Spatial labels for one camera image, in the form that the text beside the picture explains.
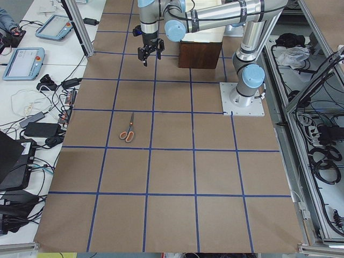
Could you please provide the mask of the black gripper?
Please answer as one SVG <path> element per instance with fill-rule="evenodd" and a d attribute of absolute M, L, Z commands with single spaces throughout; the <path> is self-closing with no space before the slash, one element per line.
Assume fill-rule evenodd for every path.
<path fill-rule="evenodd" d="M 157 52 L 157 58 L 161 60 L 161 53 L 164 51 L 164 41 L 161 38 L 150 38 L 148 36 L 142 37 L 144 46 L 138 48 L 138 58 L 142 61 L 145 67 L 148 66 L 147 58 L 153 52 Z"/>

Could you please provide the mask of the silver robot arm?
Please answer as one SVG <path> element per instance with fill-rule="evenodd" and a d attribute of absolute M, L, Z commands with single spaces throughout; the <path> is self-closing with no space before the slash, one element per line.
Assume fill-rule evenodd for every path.
<path fill-rule="evenodd" d="M 165 33 L 173 42 L 181 41 L 189 33 L 244 25 L 242 41 L 233 57 L 239 81 L 229 98 L 238 108 L 249 107 L 265 78 L 256 60 L 286 6 L 287 1 L 231 1 L 187 11 L 185 1 L 138 1 L 140 25 L 133 30 L 134 36 L 140 35 L 143 41 L 143 46 L 138 48 L 138 58 L 146 64 L 151 53 L 160 56 L 164 51 L 164 42 L 158 37 L 159 19 L 165 21 Z"/>

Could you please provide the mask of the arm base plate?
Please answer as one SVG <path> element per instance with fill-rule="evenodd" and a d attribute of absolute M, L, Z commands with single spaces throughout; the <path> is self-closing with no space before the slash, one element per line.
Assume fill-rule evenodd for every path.
<path fill-rule="evenodd" d="M 237 83 L 220 82 L 220 95 L 224 116 L 265 115 L 261 96 L 257 90 L 254 96 L 244 97 L 237 92 Z"/>

